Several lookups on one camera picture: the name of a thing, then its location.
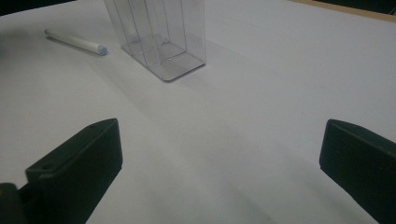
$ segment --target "transparent acrylic box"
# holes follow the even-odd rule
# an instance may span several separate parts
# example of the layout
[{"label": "transparent acrylic box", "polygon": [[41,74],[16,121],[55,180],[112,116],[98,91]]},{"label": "transparent acrylic box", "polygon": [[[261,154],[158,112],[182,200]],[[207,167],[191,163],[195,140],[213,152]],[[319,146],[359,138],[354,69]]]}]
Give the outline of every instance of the transparent acrylic box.
[{"label": "transparent acrylic box", "polygon": [[204,0],[105,0],[121,48],[164,81],[205,65]]}]

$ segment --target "white table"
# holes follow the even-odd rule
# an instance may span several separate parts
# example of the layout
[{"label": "white table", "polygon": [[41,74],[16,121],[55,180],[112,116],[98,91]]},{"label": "white table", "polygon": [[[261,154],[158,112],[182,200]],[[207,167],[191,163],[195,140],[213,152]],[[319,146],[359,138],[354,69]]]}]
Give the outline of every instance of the white table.
[{"label": "white table", "polygon": [[287,0],[206,1],[205,20],[207,66],[163,83],[121,51],[103,1],[1,17],[0,182],[117,118],[123,168],[88,223],[375,223],[318,156],[328,119],[396,140],[396,24]]}]

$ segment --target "white pen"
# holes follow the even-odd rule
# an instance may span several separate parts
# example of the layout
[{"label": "white pen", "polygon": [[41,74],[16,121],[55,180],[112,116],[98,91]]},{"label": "white pen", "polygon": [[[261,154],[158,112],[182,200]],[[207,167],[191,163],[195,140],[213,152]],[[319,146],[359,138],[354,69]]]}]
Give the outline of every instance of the white pen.
[{"label": "white pen", "polygon": [[99,55],[107,55],[106,47],[92,43],[91,41],[81,39],[81,38],[71,36],[71,35],[62,34],[56,30],[53,30],[53,29],[46,29],[44,31],[44,33],[46,33],[47,36],[54,38],[56,40],[62,41],[66,44],[73,45],[75,47],[85,49],[90,52],[97,53]]}]

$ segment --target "white surface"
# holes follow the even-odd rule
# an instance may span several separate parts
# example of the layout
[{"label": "white surface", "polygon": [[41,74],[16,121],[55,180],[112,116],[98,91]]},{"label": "white surface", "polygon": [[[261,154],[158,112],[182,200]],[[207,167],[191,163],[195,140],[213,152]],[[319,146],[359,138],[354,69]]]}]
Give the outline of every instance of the white surface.
[{"label": "white surface", "polygon": [[[396,140],[396,24],[283,0],[205,2],[208,64],[162,83],[102,1],[0,18],[0,182],[101,119],[124,164],[88,223],[375,223],[318,165],[326,121]],[[48,41],[46,27],[107,46]]]}]

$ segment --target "clear plastic container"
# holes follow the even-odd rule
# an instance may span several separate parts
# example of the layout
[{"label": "clear plastic container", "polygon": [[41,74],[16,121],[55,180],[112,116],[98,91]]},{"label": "clear plastic container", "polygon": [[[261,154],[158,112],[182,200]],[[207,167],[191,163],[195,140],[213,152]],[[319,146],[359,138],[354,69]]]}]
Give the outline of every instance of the clear plastic container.
[{"label": "clear plastic container", "polygon": [[204,0],[105,0],[121,48],[169,81],[205,65]]}]

